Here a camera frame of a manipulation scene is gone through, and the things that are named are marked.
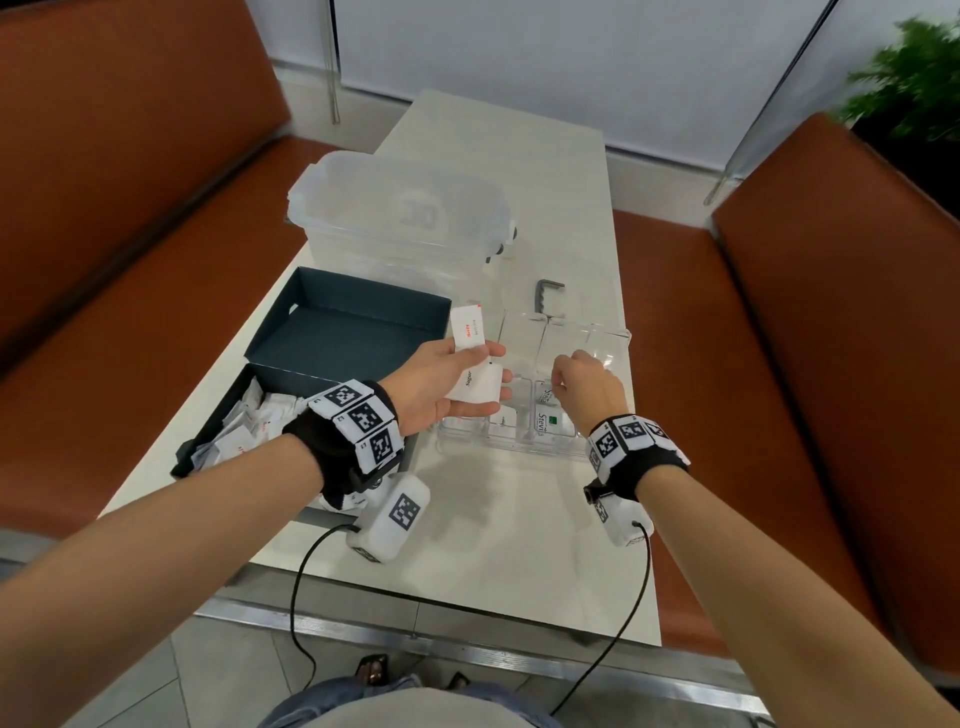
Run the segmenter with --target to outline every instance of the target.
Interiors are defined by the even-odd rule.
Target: person's right arm
[[[553,384],[581,432],[627,412],[623,385],[585,352],[558,357]],[[648,471],[636,496],[779,726],[960,727],[842,596],[685,471]]]

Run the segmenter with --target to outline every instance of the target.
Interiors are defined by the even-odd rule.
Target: clear plastic organizer
[[[600,359],[621,379],[629,376],[631,334],[599,324],[581,324],[541,313],[491,312],[484,306],[487,337],[507,348],[502,362],[514,373],[508,384],[513,397],[505,402],[516,411],[492,418],[447,417],[437,431],[441,449],[457,442],[543,455],[586,459],[585,441],[553,396],[550,375],[554,359],[583,349]]]
[[[503,188],[419,162],[331,152],[290,189],[287,215],[320,268],[461,301],[514,238]]]

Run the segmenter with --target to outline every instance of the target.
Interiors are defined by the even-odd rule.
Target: white table
[[[622,327],[623,303],[601,134],[531,114],[424,91],[377,154],[422,160],[497,181],[520,229],[517,245],[537,265],[516,273],[516,301],[532,305],[539,278],[566,282],[569,315]],[[171,481],[174,454],[193,437],[233,382],[243,352],[299,265],[297,254],[180,411],[133,469],[105,513]],[[629,380],[625,382],[629,391]],[[420,436],[412,470],[431,488],[418,530],[391,564],[371,564],[327,542],[306,572],[377,590],[557,627],[612,635],[636,600],[643,546],[614,548],[583,486],[593,473],[573,462],[474,446],[441,454],[436,434]],[[323,533],[291,522],[252,561],[296,570]],[[660,644],[651,575],[625,639]]]

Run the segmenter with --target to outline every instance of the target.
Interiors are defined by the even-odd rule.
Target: jeans
[[[365,697],[375,697],[385,692],[422,688],[417,675],[408,675],[390,685],[374,687],[361,684],[355,677],[337,677],[324,680],[307,688],[305,691],[291,695],[263,719],[258,728],[298,728],[314,718],[329,713],[334,708],[352,703],[354,700],[363,700]],[[502,705],[508,711],[516,713],[536,728],[561,728],[560,723],[551,716],[538,711],[529,705],[526,700],[513,691],[509,691],[496,683],[470,683],[457,691],[462,695],[479,700],[487,700]]]

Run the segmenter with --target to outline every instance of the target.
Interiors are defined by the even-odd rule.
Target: hand
[[[421,344],[402,367],[380,382],[396,407],[400,434],[406,437],[420,432],[444,417],[496,414],[499,402],[467,404],[448,400],[446,393],[453,389],[464,370],[475,367],[488,356],[503,356],[506,352],[502,344],[493,341],[461,352],[454,352],[452,338]],[[504,382],[513,378],[510,370],[503,370]],[[512,395],[509,387],[500,388],[501,400],[508,400]]]
[[[558,356],[553,362],[550,381],[553,394],[584,435],[589,435],[608,417],[629,412],[623,384],[582,349],[572,356]]]

